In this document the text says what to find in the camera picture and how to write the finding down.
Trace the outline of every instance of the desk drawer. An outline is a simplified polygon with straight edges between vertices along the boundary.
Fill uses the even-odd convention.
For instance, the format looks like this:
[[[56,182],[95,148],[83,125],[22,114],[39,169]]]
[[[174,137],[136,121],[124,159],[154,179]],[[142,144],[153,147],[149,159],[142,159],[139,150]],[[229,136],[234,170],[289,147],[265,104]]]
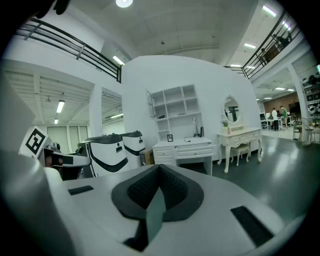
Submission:
[[[211,146],[210,143],[201,143],[201,144],[190,144],[190,145],[183,145],[183,146],[176,146],[176,150],[181,150],[181,149],[190,149],[190,148],[201,148],[205,146]]]
[[[161,164],[163,164],[163,165],[171,165],[171,166],[177,166],[177,164],[176,164],[176,160],[174,160],[174,159],[155,159],[154,160],[154,163],[156,164],[156,165],[161,165]]]
[[[175,159],[187,159],[187,158],[201,158],[208,157],[214,153],[214,146],[209,144],[208,146],[181,148],[173,151]]]
[[[172,150],[173,150],[174,148],[175,148],[175,147],[173,147],[173,146],[154,148],[154,149],[153,149],[154,158],[155,158],[155,159],[156,159],[156,158],[159,158],[159,157],[166,157],[167,159],[168,159],[168,158],[173,158]]]
[[[252,137],[257,137],[257,136],[259,136],[259,131],[255,131],[255,132],[253,132],[253,133],[249,133],[248,135],[247,135],[247,137],[248,138],[252,138]]]
[[[241,141],[241,140],[243,140],[245,138],[246,138],[245,135],[234,136],[234,137],[231,137],[231,141],[232,142],[238,142],[238,141]]]

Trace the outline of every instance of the white vanity table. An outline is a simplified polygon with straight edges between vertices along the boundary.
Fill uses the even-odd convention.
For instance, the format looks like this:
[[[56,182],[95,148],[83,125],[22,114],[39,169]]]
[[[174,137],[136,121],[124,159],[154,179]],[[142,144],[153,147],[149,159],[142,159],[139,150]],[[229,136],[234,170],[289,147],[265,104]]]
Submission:
[[[206,137],[175,139],[172,142],[160,141],[152,148],[156,165],[179,166],[180,159],[202,158],[206,173],[212,175],[214,146],[212,141]]]
[[[241,106],[238,105],[232,96],[228,96],[223,103],[221,111],[221,119],[228,123],[228,127],[223,127],[221,132],[218,132],[218,153],[219,162],[222,162],[222,146],[225,146],[225,169],[224,173],[228,173],[230,150],[237,148],[241,144],[251,144],[252,141],[258,141],[258,162],[261,162],[262,137],[261,127],[248,127],[243,118]]]

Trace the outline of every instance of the desk lamp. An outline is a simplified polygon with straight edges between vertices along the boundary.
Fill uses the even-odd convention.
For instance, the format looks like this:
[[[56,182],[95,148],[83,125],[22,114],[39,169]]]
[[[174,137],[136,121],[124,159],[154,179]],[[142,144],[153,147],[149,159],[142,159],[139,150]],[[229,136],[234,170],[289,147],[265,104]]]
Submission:
[[[199,138],[200,134],[198,132],[198,127],[197,127],[197,121],[196,118],[192,118],[192,122],[194,123],[194,127],[195,127],[195,134],[193,135],[194,138]]]

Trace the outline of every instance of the oval mirror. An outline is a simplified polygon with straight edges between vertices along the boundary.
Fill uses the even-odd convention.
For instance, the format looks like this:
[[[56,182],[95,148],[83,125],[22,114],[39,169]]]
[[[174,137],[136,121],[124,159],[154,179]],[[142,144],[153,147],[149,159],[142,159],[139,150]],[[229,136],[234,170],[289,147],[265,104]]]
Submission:
[[[224,103],[224,114],[232,123],[239,119],[239,107],[233,97],[228,97]]]

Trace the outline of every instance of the cardboard box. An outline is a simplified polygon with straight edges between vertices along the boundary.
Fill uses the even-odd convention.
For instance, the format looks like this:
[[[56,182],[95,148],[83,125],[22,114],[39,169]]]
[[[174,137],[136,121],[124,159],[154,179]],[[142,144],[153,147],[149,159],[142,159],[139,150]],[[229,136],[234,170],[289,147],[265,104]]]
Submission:
[[[154,151],[152,149],[145,149],[140,152],[140,161],[142,166],[154,165]]]

